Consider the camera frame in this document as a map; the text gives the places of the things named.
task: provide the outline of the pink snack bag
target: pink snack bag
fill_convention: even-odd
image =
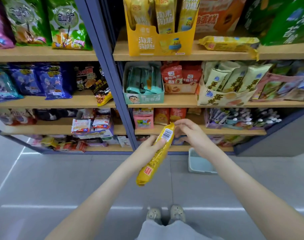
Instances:
[[[14,35],[6,18],[3,4],[0,1],[0,49],[14,48]]]

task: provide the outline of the green snack bag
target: green snack bag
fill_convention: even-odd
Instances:
[[[304,43],[304,0],[254,0],[245,18],[263,45]]]
[[[2,0],[17,45],[51,45],[49,20],[42,0]]]
[[[87,49],[92,44],[74,0],[47,0],[53,49]]]

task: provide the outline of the printed label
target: printed label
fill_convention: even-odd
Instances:
[[[161,138],[164,138],[164,139],[166,139],[166,141],[169,141],[171,139],[172,134],[173,134],[172,130],[165,129]]]
[[[144,173],[147,174],[147,175],[150,175],[152,172],[152,169],[150,167],[146,167],[145,170],[144,170]]]

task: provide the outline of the light blue basket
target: light blue basket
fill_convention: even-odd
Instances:
[[[203,157],[200,157],[194,148],[189,149],[189,172],[202,174],[218,174],[213,165]]]

